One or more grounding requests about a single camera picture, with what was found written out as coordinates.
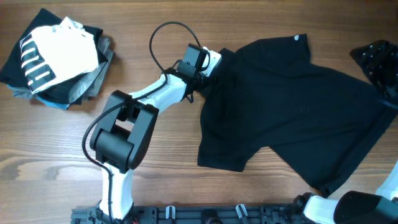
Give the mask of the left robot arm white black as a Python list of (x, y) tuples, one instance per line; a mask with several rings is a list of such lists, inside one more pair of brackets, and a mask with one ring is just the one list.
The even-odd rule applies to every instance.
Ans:
[(161, 112), (210, 84), (221, 54), (190, 44), (183, 60), (165, 69), (147, 88), (130, 94), (116, 90), (103, 113), (86, 131), (101, 167), (103, 196), (95, 208), (95, 223), (135, 223), (132, 179), (149, 148)]

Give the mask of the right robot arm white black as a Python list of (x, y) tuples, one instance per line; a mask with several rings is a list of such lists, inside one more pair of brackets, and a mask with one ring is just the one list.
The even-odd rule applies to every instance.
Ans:
[[(379, 101), (397, 109), (397, 45), (377, 40), (351, 51), (368, 80), (380, 94)], [(397, 166), (375, 194), (349, 191), (339, 200), (310, 193), (299, 195), (289, 206), (288, 223), (397, 224)]]

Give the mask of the black t-shirt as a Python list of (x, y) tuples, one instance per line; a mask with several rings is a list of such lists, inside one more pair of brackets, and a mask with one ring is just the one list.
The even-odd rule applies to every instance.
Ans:
[(397, 116), (370, 84), (312, 64), (305, 34), (220, 54), (200, 116), (199, 166), (241, 172), (269, 147), (328, 197)]

